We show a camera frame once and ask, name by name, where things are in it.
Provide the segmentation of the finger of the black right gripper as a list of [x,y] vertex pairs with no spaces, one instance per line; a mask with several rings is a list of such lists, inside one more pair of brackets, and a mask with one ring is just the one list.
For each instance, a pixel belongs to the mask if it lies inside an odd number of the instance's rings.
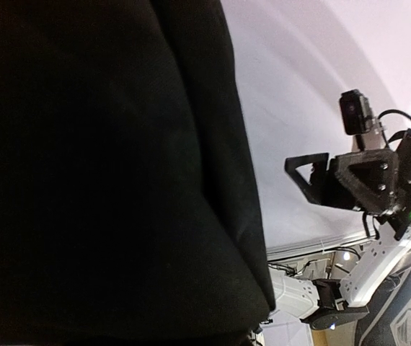
[[362,205],[335,177],[336,163],[328,153],[309,154],[287,158],[284,169],[309,203],[363,211]]
[[399,156],[374,149],[336,156],[335,177],[362,205],[363,211],[384,215],[397,203]]

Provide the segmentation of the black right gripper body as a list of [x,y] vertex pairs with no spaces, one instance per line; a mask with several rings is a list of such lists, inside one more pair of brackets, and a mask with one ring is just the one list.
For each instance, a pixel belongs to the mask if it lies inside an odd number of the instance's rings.
[[339,157],[339,182],[365,213],[388,223],[400,240],[411,226],[411,128],[386,136],[382,119],[411,115],[388,109],[374,115],[357,89],[341,94],[339,106],[345,132],[356,139],[358,151]]

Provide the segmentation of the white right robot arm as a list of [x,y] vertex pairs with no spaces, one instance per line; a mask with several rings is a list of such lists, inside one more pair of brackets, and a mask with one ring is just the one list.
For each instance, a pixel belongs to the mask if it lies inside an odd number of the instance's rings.
[[285,162],[286,174],[309,203],[360,212],[370,241],[343,278],[310,279],[300,269],[285,268],[278,286],[280,308],[313,330],[362,319],[374,293],[386,281],[398,283],[411,269],[411,128],[387,136],[381,116],[357,89],[342,93],[339,106],[357,150]]

